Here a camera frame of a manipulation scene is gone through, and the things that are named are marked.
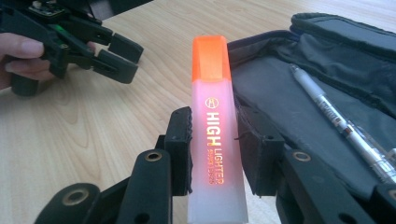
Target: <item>pen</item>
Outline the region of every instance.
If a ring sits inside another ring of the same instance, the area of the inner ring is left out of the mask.
[[[323,89],[312,78],[295,64],[290,66],[295,79],[308,93],[323,114],[332,122],[337,131],[346,137],[348,142],[361,154],[364,160],[379,176],[384,183],[396,183],[396,171],[387,160],[382,148],[374,139],[364,133],[362,128],[355,126],[350,120],[344,118],[328,99]]]

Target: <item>pencil case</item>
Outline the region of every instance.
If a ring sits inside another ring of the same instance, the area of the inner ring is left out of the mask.
[[[315,154],[353,196],[368,201],[379,178],[293,78],[290,64],[307,71],[345,117],[391,150],[396,34],[336,15],[300,13],[292,16],[288,31],[237,40],[228,50],[238,104],[271,120],[286,150]]]

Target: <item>highlighter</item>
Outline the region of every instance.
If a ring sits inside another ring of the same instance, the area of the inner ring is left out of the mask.
[[[189,223],[248,223],[226,39],[192,44]]]

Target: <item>table surface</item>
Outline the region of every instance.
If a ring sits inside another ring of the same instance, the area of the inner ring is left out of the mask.
[[[33,223],[60,189],[86,182],[107,189],[154,148],[170,114],[191,101],[191,42],[198,35],[234,41],[287,30],[299,12],[324,12],[396,32],[396,3],[345,0],[156,0],[104,21],[144,47],[134,81],[120,84],[70,66],[36,97],[0,91],[0,223]],[[275,198],[252,196],[250,223],[279,223]],[[174,199],[186,223],[187,197]]]

